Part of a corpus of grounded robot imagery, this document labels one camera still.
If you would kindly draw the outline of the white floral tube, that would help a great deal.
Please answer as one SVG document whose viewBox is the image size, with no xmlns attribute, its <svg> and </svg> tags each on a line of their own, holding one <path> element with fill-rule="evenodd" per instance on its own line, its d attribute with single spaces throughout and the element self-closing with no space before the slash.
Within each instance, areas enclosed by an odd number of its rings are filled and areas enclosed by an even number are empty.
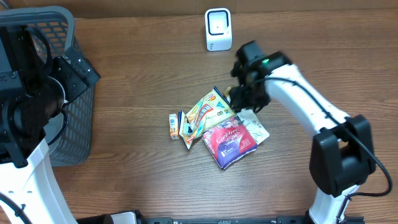
<svg viewBox="0 0 398 224">
<path fill-rule="evenodd" d="M 236 116 L 246 127 L 253 140 L 255 140 L 257 144 L 257 146 L 253 149 L 253 151 L 255 151 L 258 145 L 269 137 L 269 133 L 258 120 L 253 110 L 242 109 L 240 112 L 236 113 Z"/>
</svg>

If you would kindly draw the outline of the yellow snack bag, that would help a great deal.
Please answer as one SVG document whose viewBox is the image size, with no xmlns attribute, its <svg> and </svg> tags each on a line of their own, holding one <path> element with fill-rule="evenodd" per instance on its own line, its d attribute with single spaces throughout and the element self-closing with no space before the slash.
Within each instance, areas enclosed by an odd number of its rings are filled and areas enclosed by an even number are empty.
<svg viewBox="0 0 398 224">
<path fill-rule="evenodd" d="M 216 86 L 202 97 L 188 113 L 179 111 L 179 135 L 186 150 L 189 151 L 193 141 L 201 138 L 206 131 L 235 114 L 227 99 Z"/>
</svg>

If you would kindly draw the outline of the red purple pad pack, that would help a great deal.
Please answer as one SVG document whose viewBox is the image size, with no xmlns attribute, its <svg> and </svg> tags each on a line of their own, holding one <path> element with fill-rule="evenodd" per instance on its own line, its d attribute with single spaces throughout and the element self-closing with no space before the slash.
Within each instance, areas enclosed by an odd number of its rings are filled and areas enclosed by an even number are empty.
<svg viewBox="0 0 398 224">
<path fill-rule="evenodd" d="M 257 149 L 257 142 L 237 116 L 209 129 L 202 140 L 221 169 Z"/>
</svg>

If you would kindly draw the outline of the small orange box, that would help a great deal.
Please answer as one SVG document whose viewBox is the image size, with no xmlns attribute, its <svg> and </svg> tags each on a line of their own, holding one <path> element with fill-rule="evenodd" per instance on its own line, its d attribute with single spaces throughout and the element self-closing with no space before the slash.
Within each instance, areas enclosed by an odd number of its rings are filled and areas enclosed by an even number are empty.
<svg viewBox="0 0 398 224">
<path fill-rule="evenodd" d="M 178 140 L 179 125 L 178 125 L 178 117 L 175 113 L 169 114 L 169 130 L 170 130 L 170 138 L 172 140 Z"/>
</svg>

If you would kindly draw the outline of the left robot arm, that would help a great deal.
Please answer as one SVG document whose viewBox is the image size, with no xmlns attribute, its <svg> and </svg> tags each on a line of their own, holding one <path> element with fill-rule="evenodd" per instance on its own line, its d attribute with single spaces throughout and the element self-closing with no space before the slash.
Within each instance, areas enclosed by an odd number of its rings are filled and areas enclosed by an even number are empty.
<svg viewBox="0 0 398 224">
<path fill-rule="evenodd" d="M 1 206 L 13 223 L 75 223 L 55 180 L 45 126 L 100 75 L 75 47 L 41 59 L 35 27 L 1 27 Z"/>
</svg>

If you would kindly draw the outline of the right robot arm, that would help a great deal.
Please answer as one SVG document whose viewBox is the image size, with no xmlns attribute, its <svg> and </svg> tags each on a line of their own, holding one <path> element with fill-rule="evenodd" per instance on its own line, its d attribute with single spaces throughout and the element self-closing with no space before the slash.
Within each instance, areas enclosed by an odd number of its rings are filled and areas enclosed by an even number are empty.
<svg viewBox="0 0 398 224">
<path fill-rule="evenodd" d="M 327 101 L 282 52 L 266 55 L 256 41 L 242 45 L 231 71 L 239 85 L 229 91 L 230 107 L 258 113 L 279 101 L 312 139 L 310 173 L 318 189 L 302 217 L 279 217 L 279 223 L 364 223 L 346 217 L 349 199 L 376 170 L 368 120 L 351 117 Z"/>
</svg>

